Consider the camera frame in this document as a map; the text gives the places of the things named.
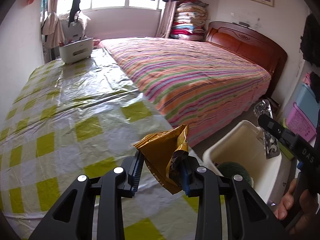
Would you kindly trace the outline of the person's right hand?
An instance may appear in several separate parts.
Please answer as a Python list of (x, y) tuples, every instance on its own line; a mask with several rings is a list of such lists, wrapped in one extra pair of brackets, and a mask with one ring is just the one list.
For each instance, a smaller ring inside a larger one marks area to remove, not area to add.
[[(274, 211), (274, 215), (277, 219), (284, 220), (287, 217), (287, 212), (293, 207), (293, 193), (296, 189), (296, 184), (297, 179), (295, 178), (291, 181), (288, 191), (282, 197), (277, 209)], [(299, 202), (303, 211), (303, 215), (290, 230), (290, 234), (293, 236), (298, 233), (303, 233), (311, 226), (311, 222), (316, 217), (316, 211), (318, 209), (318, 198), (313, 197), (308, 190), (305, 190), (302, 193)]]

